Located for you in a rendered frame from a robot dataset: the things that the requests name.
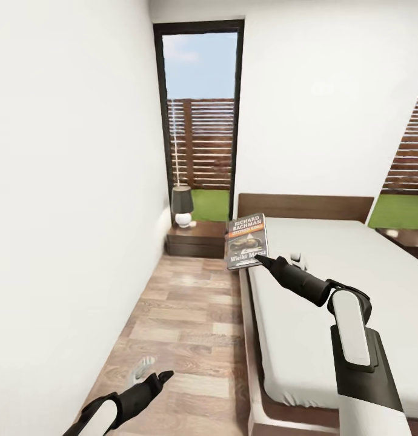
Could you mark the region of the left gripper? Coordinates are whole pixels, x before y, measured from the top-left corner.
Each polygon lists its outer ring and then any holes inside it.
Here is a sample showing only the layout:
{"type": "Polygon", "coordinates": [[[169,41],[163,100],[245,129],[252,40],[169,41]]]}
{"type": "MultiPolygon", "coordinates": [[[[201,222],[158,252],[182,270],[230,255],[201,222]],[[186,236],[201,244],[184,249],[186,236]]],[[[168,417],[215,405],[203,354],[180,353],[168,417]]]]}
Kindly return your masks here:
{"type": "Polygon", "coordinates": [[[151,401],[163,390],[164,384],[174,375],[174,371],[164,371],[158,376],[151,374],[142,383],[126,390],[134,397],[134,413],[130,419],[139,415],[151,401]]]}

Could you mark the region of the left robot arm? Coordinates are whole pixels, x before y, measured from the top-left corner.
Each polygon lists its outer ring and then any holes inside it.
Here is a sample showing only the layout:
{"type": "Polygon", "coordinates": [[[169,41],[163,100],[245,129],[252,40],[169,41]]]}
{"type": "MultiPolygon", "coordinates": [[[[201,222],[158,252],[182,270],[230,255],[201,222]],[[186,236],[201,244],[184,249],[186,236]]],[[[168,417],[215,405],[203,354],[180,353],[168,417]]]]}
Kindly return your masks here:
{"type": "Polygon", "coordinates": [[[62,436],[105,436],[110,429],[117,429],[129,419],[139,415],[163,390],[174,371],[164,371],[141,378],[155,363],[148,355],[128,373],[128,390],[118,395],[112,392],[92,400],[81,411],[78,422],[62,436]]]}

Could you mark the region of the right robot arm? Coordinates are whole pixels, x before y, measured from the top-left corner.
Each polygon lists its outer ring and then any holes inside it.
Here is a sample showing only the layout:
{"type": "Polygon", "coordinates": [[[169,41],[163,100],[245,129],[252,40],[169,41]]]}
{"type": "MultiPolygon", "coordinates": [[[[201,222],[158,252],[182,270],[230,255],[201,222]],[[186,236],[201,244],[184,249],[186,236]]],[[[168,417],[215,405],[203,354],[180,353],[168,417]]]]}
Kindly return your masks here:
{"type": "Polygon", "coordinates": [[[303,254],[291,261],[255,255],[285,289],[335,316],[330,327],[339,400],[340,436],[412,436],[380,334],[367,328],[369,296],[332,279],[311,276],[303,254]],[[329,297],[332,288],[337,288],[329,297]]]}

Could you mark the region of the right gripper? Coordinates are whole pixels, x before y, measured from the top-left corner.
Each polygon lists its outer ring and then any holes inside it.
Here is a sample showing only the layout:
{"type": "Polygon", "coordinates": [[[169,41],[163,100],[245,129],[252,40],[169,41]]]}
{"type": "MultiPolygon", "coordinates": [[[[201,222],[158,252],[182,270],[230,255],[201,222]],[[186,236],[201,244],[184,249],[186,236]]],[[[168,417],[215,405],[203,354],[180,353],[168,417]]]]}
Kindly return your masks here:
{"type": "Polygon", "coordinates": [[[277,260],[271,257],[255,255],[255,258],[270,270],[274,279],[285,289],[290,289],[301,297],[302,288],[311,274],[296,266],[290,265],[284,257],[278,256],[277,260]]]}

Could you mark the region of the hardback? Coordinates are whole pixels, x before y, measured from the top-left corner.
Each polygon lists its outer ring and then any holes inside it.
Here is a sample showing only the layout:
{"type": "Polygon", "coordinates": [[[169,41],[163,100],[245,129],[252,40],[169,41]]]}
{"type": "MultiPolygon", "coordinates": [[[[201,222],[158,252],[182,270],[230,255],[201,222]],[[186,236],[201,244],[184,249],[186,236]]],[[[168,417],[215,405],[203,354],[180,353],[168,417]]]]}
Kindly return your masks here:
{"type": "Polygon", "coordinates": [[[270,257],[265,214],[260,211],[232,220],[228,229],[227,268],[232,271],[264,265],[255,255],[270,257]]]}

